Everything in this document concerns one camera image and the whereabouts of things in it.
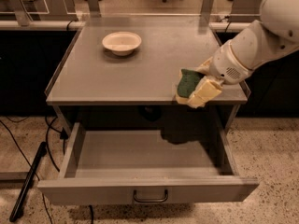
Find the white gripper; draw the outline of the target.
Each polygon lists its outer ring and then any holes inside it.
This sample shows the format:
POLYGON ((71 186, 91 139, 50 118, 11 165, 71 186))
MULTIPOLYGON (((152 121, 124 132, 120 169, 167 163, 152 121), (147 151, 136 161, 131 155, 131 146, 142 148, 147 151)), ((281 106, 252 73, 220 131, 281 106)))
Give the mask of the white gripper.
POLYGON ((189 96, 187 105, 192 108, 204 107, 207 102, 222 92, 222 83, 234 85, 249 77, 252 72, 235 56, 229 40, 224 43, 196 71, 205 76, 189 96))

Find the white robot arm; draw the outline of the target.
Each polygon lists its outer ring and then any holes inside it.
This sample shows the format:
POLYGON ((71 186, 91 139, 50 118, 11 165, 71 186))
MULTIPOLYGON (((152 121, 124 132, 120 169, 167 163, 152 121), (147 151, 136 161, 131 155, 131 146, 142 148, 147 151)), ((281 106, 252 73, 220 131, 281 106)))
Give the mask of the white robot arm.
POLYGON ((189 96, 197 108, 221 94, 224 85, 250 77, 260 66, 299 49, 299 0, 262 0, 253 21, 196 68, 204 77, 189 96))

